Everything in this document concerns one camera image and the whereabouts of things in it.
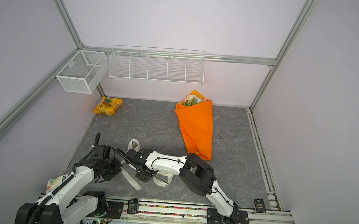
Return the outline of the cream printed ribbon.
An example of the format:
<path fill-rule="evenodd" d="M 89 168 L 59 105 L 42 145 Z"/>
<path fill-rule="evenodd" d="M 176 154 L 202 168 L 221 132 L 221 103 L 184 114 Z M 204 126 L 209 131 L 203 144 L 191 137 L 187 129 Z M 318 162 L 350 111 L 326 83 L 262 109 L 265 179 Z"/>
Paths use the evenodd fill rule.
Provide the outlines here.
<path fill-rule="evenodd" d="M 136 152 L 139 152 L 139 150 L 141 149 L 140 147 L 140 142 L 137 139 L 132 138 L 130 140 L 130 142 L 128 143 L 128 149 L 133 149 Z M 135 189 L 135 190 L 141 190 L 142 187 L 140 186 L 139 183 L 137 183 L 133 177 L 130 176 L 130 174 L 127 173 L 127 171 L 125 171 L 123 168 L 121 168 L 121 173 L 123 175 L 123 177 L 131 184 L 131 186 Z M 166 181 L 164 180 L 160 180 L 156 177 L 153 178 L 153 181 L 156 185 L 160 186 L 160 187 L 167 187 L 173 179 L 173 173 L 169 173 L 169 172 L 161 172 L 160 175 L 166 177 Z"/>

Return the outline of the orange wrapping paper sheet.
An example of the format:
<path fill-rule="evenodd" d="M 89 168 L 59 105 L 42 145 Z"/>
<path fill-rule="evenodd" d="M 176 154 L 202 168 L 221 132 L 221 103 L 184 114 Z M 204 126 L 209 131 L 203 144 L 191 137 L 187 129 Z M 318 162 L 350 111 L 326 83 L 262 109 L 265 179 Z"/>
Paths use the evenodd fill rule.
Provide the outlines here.
<path fill-rule="evenodd" d="M 186 151 L 198 155 L 203 160 L 211 160 L 214 134 L 213 103 L 196 90 L 190 94 L 197 95 L 205 101 L 193 106 L 183 106 L 183 99 L 176 104 L 174 112 L 178 117 Z"/>

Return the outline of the white fake rose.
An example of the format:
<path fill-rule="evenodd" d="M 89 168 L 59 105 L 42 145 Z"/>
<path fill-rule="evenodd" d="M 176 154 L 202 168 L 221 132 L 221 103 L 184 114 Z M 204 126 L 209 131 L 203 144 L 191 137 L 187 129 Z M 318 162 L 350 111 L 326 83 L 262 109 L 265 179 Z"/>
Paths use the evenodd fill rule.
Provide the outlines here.
<path fill-rule="evenodd" d="M 204 101 L 205 101 L 205 99 L 202 99 L 195 95 L 190 95 L 190 96 L 185 97 L 181 104 L 183 106 L 193 106 L 193 105 L 199 104 Z"/>

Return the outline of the cream fake rose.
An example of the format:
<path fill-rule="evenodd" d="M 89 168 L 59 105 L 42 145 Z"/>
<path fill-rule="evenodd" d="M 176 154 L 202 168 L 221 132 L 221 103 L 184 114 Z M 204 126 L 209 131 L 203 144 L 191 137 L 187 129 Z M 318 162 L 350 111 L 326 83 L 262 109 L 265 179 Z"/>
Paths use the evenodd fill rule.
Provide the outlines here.
<path fill-rule="evenodd" d="M 202 98 L 200 98 L 200 97 L 197 96 L 197 95 L 192 95 L 192 94 L 188 95 L 188 96 L 184 99 L 184 102 L 185 102 L 185 103 L 190 103 L 190 104 L 192 104 L 192 105 L 197 104 L 197 103 L 200 103 L 200 102 L 202 102 L 202 101 L 203 101 Z"/>

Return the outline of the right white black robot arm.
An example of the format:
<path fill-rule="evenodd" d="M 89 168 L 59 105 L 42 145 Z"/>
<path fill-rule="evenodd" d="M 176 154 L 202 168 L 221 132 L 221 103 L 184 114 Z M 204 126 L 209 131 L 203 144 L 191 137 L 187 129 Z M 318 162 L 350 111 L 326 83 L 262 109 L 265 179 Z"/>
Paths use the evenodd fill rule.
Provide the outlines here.
<path fill-rule="evenodd" d="M 205 196 L 217 209 L 222 218 L 235 223 L 238 206 L 221 189 L 214 175 L 214 169 L 198 155 L 169 156 L 157 151 L 144 149 L 142 151 L 128 150 L 121 154 L 127 164 L 132 165 L 143 182 L 163 172 L 178 176 L 185 185 L 199 196 Z"/>

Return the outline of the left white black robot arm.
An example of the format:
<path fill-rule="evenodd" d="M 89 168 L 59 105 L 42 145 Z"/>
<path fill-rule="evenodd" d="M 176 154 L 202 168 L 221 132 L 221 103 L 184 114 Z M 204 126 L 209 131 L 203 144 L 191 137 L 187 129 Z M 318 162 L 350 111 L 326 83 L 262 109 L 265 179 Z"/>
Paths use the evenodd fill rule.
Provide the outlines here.
<path fill-rule="evenodd" d="M 74 199 L 94 179 L 111 180 L 120 169 L 121 163 L 117 159 L 81 160 L 75 171 L 53 191 L 35 203 L 23 204 L 16 213 L 14 224 L 77 224 L 93 213 L 106 215 L 109 208 L 104 192 L 88 191 L 76 202 Z"/>

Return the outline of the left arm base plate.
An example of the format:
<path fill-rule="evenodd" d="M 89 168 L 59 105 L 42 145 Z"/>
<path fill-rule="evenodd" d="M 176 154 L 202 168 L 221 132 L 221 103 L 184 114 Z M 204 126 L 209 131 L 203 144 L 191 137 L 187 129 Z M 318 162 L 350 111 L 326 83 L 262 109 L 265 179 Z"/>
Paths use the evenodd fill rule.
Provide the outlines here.
<path fill-rule="evenodd" d="M 106 208 L 90 213 L 87 218 L 120 219 L 123 213 L 124 203 L 118 201 L 107 201 Z"/>

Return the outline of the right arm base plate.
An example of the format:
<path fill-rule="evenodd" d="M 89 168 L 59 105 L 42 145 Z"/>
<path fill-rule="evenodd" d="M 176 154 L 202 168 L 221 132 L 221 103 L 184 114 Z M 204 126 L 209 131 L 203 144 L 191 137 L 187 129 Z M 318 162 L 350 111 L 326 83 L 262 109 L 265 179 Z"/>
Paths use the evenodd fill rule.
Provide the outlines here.
<path fill-rule="evenodd" d="M 246 211 L 234 210 L 231 216 L 223 216 L 215 208 L 207 209 L 207 224 L 249 224 L 249 217 Z"/>

